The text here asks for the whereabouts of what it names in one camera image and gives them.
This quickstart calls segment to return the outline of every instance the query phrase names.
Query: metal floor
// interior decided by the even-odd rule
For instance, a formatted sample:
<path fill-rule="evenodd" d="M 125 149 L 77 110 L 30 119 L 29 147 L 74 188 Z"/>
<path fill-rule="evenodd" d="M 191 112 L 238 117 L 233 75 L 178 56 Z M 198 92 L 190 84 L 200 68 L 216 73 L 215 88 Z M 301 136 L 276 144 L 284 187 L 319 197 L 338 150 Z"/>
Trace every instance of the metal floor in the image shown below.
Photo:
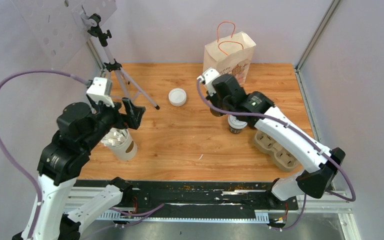
<path fill-rule="evenodd" d="M 289 224 L 298 214 L 289 213 Z M 97 220 L 87 228 L 81 239 L 111 221 Z M 277 232 L 265 224 L 254 223 L 189 223 L 142 222 L 125 229 L 110 228 L 88 240 L 345 240 L 341 223 L 335 213 L 304 213 L 293 229 Z"/>

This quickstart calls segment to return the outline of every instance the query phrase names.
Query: gray wall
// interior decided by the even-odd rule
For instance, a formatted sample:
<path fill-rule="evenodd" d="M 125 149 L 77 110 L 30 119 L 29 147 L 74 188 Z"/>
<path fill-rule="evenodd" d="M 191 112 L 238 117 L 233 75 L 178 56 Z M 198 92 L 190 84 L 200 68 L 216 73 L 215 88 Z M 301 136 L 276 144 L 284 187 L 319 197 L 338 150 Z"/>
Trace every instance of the gray wall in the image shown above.
<path fill-rule="evenodd" d="M 384 239 L 384 1 L 344 0 L 302 73 L 322 142 L 346 152 L 361 237 Z"/>
<path fill-rule="evenodd" d="M 296 64 L 331 0 L 119 0 L 103 25 L 122 63 L 202 63 L 222 21 L 256 43 L 253 62 Z M 231 24 L 220 36 L 232 32 Z"/>
<path fill-rule="evenodd" d="M 11 73 L 51 64 L 10 0 L 0 0 L 0 81 Z M 83 47 L 65 71 L 92 78 L 98 73 Z M 9 82 L 0 92 L 0 134 L 13 156 L 37 176 L 42 149 L 57 130 L 62 109 L 84 99 L 84 87 L 70 78 L 35 74 Z M 0 150 L 0 240 L 27 224 L 35 192 Z"/>

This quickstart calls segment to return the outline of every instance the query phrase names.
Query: paper bag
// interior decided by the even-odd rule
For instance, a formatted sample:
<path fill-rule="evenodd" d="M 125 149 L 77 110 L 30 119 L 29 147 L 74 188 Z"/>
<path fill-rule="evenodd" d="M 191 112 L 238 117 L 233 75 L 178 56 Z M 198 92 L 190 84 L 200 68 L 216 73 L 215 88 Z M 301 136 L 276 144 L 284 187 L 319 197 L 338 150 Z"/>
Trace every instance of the paper bag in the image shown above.
<path fill-rule="evenodd" d="M 230 36 L 219 38 L 219 27 L 223 23 L 233 24 L 233 32 Z M 243 85 L 256 43 L 243 31 L 234 33 L 235 28 L 235 24 L 230 21 L 223 21 L 218 25 L 217 40 L 205 45 L 202 71 L 214 68 L 220 74 L 233 75 L 238 83 Z"/>

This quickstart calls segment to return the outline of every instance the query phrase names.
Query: tripod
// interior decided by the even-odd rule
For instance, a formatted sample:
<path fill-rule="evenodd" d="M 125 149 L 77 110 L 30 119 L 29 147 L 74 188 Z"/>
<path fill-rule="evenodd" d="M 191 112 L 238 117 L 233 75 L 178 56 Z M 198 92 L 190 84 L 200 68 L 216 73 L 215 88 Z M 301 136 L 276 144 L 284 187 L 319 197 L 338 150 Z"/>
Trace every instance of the tripod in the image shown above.
<path fill-rule="evenodd" d="M 103 63 L 105 65 L 105 69 L 108 70 L 108 72 L 110 72 L 110 73 L 112 71 L 115 72 L 115 76 L 117 77 L 118 82 L 120 83 L 120 86 L 121 86 L 121 89 L 123 90 L 124 96 L 126 98 L 131 99 L 131 101 L 133 102 L 139 96 L 139 94 L 142 94 L 145 96 L 146 99 L 148 99 L 148 101 L 150 101 L 150 103 L 157 110 L 159 110 L 160 106 L 158 106 L 158 104 L 156 104 L 154 102 L 154 100 L 152 100 L 152 98 L 141 88 L 141 86 L 139 86 L 135 82 L 135 80 L 133 80 L 133 78 L 130 77 L 130 75 L 123 69 L 122 65 L 120 63 L 118 63 L 116 61 L 116 59 L 113 57 L 113 55 L 111 54 L 111 51 L 108 48 L 108 42 L 107 42 L 107 39 L 110 39 L 112 37 L 111 32 L 110 32 L 110 30 L 107 30 L 106 33 L 102 32 L 102 29 L 99 25 L 99 23 L 101 22 L 101 16 L 94 13 L 92 16 L 89 17 L 89 20 L 96 22 L 96 24 L 92 24 L 90 29 L 87 30 L 87 32 L 90 35 L 92 35 L 93 37 L 99 39 L 99 42 L 100 42 L 101 46 L 103 47 L 103 50 L 105 51 L 105 54 L 109 60 L 109 63 L 105 63 L 105 62 Z M 129 91 L 126 88 L 126 85 L 124 84 L 123 79 L 126 81 L 127 84 L 131 83 L 137 88 L 137 92 L 133 96 L 133 98 L 130 97 Z"/>

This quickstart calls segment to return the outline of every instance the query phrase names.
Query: tripod leg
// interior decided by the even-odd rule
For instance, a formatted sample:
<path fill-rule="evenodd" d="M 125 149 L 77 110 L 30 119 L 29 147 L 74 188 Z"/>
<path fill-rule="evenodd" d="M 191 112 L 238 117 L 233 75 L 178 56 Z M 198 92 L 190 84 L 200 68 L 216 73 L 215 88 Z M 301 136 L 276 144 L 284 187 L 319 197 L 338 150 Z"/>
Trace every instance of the tripod leg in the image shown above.
<path fill-rule="evenodd" d="M 123 82 L 122 75 L 119 70 L 115 70 L 115 75 L 117 76 L 118 82 L 120 83 L 121 88 L 123 89 L 124 96 L 130 98 L 129 91 L 126 88 L 126 85 Z"/>
<path fill-rule="evenodd" d="M 127 80 L 127 78 L 121 73 L 121 76 L 123 77 L 124 81 L 126 82 L 127 85 L 130 85 L 130 81 Z"/>
<path fill-rule="evenodd" d="M 148 99 L 148 101 L 151 102 L 151 104 L 157 109 L 159 110 L 160 109 L 160 106 L 158 106 L 158 104 L 156 104 L 154 102 L 154 100 L 152 100 L 152 98 L 135 82 L 135 80 L 132 79 L 132 77 L 130 77 L 130 75 L 122 68 L 120 70 L 122 73 L 123 73 L 123 76 L 127 77 L 127 79 L 137 88 L 137 90 L 139 90 L 139 92 L 141 92 L 146 99 Z"/>

